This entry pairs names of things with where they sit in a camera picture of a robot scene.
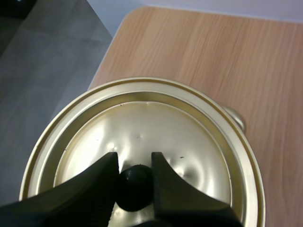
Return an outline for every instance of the pot handle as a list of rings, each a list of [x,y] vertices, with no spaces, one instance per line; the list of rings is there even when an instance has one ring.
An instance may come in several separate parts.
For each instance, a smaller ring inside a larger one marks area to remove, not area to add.
[[[223,106],[223,109],[229,114],[229,116],[237,123],[237,125],[241,128],[242,132],[246,132],[246,123],[243,117],[234,109]]]

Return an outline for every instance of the black rubber knob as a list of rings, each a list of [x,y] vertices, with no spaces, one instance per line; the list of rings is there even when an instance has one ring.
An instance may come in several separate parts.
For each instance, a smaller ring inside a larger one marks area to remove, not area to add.
[[[123,171],[116,184],[116,202],[126,211],[138,211],[153,199],[152,170],[135,165]]]

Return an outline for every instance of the wooden table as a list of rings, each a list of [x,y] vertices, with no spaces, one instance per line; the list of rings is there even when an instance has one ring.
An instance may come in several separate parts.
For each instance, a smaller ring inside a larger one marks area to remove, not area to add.
[[[91,87],[136,76],[187,84],[241,113],[263,177],[266,226],[303,226],[303,24],[140,8]]]

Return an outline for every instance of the white wall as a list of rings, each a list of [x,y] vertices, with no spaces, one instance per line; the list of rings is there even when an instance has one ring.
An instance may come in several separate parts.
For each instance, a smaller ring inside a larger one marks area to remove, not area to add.
[[[303,22],[303,0],[88,0],[110,34],[140,6],[163,6],[229,15]]]

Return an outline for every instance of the gold lid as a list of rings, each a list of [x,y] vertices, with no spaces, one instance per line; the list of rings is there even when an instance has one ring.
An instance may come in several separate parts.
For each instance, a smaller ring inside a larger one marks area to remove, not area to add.
[[[265,224],[260,172],[240,127],[204,94],[156,78],[107,83],[65,107],[34,147],[20,200],[71,179],[111,151],[120,170],[150,166],[151,153],[162,152],[185,181],[230,204],[245,227]],[[109,227],[152,218],[152,205],[138,212],[115,205]]]

